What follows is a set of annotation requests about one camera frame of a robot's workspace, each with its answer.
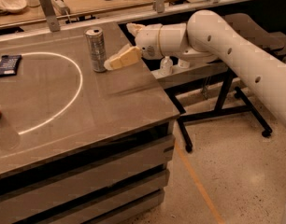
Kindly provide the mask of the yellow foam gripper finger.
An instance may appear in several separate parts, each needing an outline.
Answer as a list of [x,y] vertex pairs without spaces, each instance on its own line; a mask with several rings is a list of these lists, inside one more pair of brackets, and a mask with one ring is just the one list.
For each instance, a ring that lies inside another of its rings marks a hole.
[[142,30],[159,30],[161,27],[162,27],[161,24],[143,25],[143,24],[131,23],[131,22],[126,24],[127,31],[132,36],[137,36],[138,33]]
[[142,51],[138,46],[126,44],[118,53],[110,56],[104,63],[107,70],[117,70],[137,63],[142,57]]

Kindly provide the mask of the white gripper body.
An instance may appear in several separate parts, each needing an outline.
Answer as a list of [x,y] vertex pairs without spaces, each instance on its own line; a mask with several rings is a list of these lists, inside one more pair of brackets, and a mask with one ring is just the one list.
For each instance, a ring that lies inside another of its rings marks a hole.
[[162,24],[147,25],[137,33],[135,42],[144,59],[158,60],[163,57],[159,42],[161,28]]

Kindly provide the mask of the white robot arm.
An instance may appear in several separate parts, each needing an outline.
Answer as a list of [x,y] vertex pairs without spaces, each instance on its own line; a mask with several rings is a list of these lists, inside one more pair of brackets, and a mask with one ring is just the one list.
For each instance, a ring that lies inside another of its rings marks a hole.
[[193,152],[177,147],[164,202],[128,224],[280,224],[286,222],[286,64],[241,37],[212,11],[182,25],[189,46],[211,52],[272,113],[275,136],[256,136],[248,115],[199,122]]

